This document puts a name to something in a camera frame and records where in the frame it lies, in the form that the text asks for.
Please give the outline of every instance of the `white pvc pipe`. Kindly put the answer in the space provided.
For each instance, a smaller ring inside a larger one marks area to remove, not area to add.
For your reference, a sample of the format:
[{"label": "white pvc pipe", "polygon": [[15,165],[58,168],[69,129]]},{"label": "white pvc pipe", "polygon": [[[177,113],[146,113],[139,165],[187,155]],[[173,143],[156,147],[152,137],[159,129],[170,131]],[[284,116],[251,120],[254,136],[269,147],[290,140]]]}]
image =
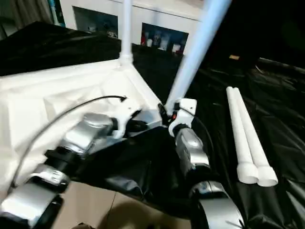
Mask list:
[{"label": "white pvc pipe", "polygon": [[120,61],[121,64],[132,63],[132,0],[123,1],[123,28]]},{"label": "white pvc pipe", "polygon": [[244,104],[243,98],[238,88],[234,88],[234,95],[238,103],[238,109],[244,126],[244,131],[246,133],[248,145],[251,151],[251,156],[258,170],[257,184],[263,187],[274,186],[278,183],[275,171],[272,167],[270,167],[268,163],[267,157],[264,153],[263,147],[261,145],[261,142],[259,141],[250,115],[247,111],[247,108]]},{"label": "white pvc pipe", "polygon": [[165,105],[169,115],[173,113],[174,103],[185,96],[230,3],[231,0],[204,0],[203,12],[192,40],[193,44],[182,60]]},{"label": "white pvc pipe", "polygon": [[258,172],[252,161],[242,120],[238,112],[238,105],[234,97],[234,91],[232,87],[227,87],[226,91],[238,160],[237,176],[243,183],[255,184],[258,180]]}]

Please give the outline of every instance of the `cable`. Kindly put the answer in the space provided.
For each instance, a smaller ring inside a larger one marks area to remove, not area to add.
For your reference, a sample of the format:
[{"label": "cable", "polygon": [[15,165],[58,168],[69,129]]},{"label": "cable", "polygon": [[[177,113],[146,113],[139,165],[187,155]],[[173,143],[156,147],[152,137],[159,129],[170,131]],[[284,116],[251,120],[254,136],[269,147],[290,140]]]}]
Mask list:
[{"label": "cable", "polygon": [[188,111],[188,110],[186,110],[186,109],[184,109],[184,108],[182,108],[182,107],[179,107],[179,109],[181,109],[181,110],[185,111],[186,113],[190,114],[191,116],[193,116],[193,117],[200,123],[200,125],[204,128],[206,134],[208,135],[209,141],[210,141],[210,143],[211,143],[212,151],[214,152],[214,144],[213,144],[211,135],[210,135],[208,129],[206,128],[206,126],[205,126],[205,125],[203,124],[203,122],[200,120],[200,118],[199,118],[198,116],[192,114],[192,112],[190,112],[190,111]]},{"label": "cable", "polygon": [[58,116],[56,116],[51,122],[49,122],[46,126],[44,126],[35,136],[34,138],[30,141],[28,147],[26,148],[26,150],[24,151],[24,153],[22,154],[21,158],[20,158],[20,161],[19,161],[19,164],[16,168],[16,171],[14,173],[14,176],[12,178],[12,181],[10,183],[10,186],[9,186],[9,190],[8,190],[8,194],[11,193],[12,189],[16,187],[16,180],[17,180],[17,177],[20,173],[20,169],[22,168],[22,165],[23,165],[23,162],[24,162],[24,159],[26,158],[26,156],[29,154],[32,146],[34,145],[34,143],[37,141],[38,138],[41,137],[41,135],[44,134],[44,132],[46,132],[55,122],[57,122],[58,120],[60,120],[62,117],[66,116],[67,114],[69,114],[70,112],[82,107],[82,106],[85,106],[87,104],[90,104],[90,103],[93,103],[97,100],[101,100],[101,99],[108,99],[108,98],[118,98],[120,99],[122,102],[126,99],[126,97],[122,97],[122,96],[118,96],[118,95],[107,95],[107,96],[101,96],[101,97],[97,97],[97,98],[94,98],[94,99],[91,99],[91,100],[88,100],[84,103],[81,103],[81,104],[78,104],[76,105],[75,107],[72,107],[62,113],[60,113]]}]

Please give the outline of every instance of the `black tarp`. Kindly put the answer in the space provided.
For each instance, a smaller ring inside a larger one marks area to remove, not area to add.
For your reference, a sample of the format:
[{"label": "black tarp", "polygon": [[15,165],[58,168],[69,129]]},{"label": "black tarp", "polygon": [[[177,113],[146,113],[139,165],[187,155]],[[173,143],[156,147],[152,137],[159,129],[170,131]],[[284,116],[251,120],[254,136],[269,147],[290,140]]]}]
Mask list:
[{"label": "black tarp", "polygon": [[[0,75],[115,59],[120,41],[35,23],[0,42]],[[133,46],[134,65],[162,102],[181,56]],[[198,100],[197,115],[213,140],[194,124],[215,172],[235,200],[250,228],[305,228],[305,78],[293,69],[241,61],[207,62],[187,97]],[[279,184],[259,187],[239,183],[236,152],[225,88],[237,86],[245,99]],[[163,211],[189,217],[190,203],[180,192],[183,181],[173,139],[156,128],[96,154],[78,180],[120,191]]]}]

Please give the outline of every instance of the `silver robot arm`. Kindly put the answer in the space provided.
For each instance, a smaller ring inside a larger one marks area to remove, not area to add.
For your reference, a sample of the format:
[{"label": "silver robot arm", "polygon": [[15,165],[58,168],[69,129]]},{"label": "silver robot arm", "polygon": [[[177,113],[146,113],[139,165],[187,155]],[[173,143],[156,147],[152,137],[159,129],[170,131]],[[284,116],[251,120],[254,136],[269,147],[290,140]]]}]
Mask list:
[{"label": "silver robot arm", "polygon": [[207,173],[213,177],[209,157],[203,150],[203,143],[192,129],[193,115],[196,111],[196,100],[181,99],[175,119],[169,125],[169,133],[175,138],[176,152],[180,158],[180,169],[186,179],[189,174],[200,176],[204,167],[202,180],[193,185],[189,196],[197,202],[199,213],[191,219],[193,228],[240,229],[242,215],[217,180],[205,178]]},{"label": "silver robot arm", "polygon": [[112,117],[86,114],[70,129],[55,150],[46,152],[28,180],[15,188],[0,206],[1,228],[49,229],[63,205],[61,193],[69,185],[97,139],[120,139],[126,125],[140,111],[139,104],[125,99]]}]

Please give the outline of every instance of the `tile floor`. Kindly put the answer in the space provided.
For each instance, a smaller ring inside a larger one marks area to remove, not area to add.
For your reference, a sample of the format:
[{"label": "tile floor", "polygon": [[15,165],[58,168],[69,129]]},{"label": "tile floor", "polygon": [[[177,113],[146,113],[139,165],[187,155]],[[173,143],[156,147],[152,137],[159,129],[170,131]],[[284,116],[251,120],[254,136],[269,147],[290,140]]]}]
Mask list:
[{"label": "tile floor", "polygon": [[83,222],[96,229],[146,229],[159,224],[167,229],[190,229],[188,220],[155,210],[120,193],[73,182],[53,229],[71,229]]}]

